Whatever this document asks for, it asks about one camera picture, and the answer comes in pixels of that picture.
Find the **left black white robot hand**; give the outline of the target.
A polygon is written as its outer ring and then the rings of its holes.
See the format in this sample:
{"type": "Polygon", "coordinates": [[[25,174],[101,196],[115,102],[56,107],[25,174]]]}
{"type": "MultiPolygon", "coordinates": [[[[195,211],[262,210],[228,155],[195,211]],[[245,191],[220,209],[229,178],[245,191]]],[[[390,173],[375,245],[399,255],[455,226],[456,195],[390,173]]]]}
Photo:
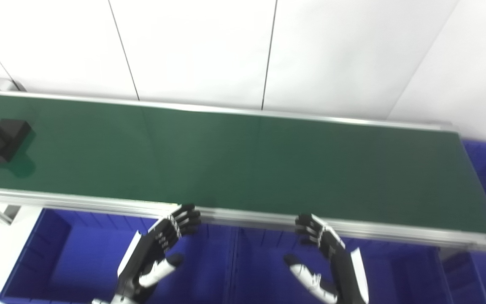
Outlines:
{"type": "Polygon", "coordinates": [[[185,235],[197,232],[201,212],[183,204],[157,219],[147,233],[137,231],[116,271],[117,282],[110,304],[145,304],[162,279],[184,261],[184,255],[168,255],[185,235]]]}

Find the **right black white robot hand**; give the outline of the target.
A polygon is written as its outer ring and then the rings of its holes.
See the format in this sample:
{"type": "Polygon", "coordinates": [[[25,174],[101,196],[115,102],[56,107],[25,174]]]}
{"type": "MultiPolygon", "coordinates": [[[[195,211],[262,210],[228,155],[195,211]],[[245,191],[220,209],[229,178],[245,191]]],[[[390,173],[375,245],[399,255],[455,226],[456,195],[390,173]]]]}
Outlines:
{"type": "Polygon", "coordinates": [[[312,271],[294,254],[283,257],[292,275],[312,296],[324,304],[368,304],[370,293],[359,248],[349,251],[335,229],[314,214],[295,219],[296,233],[306,236],[302,244],[316,246],[327,259],[332,282],[312,271]]]}

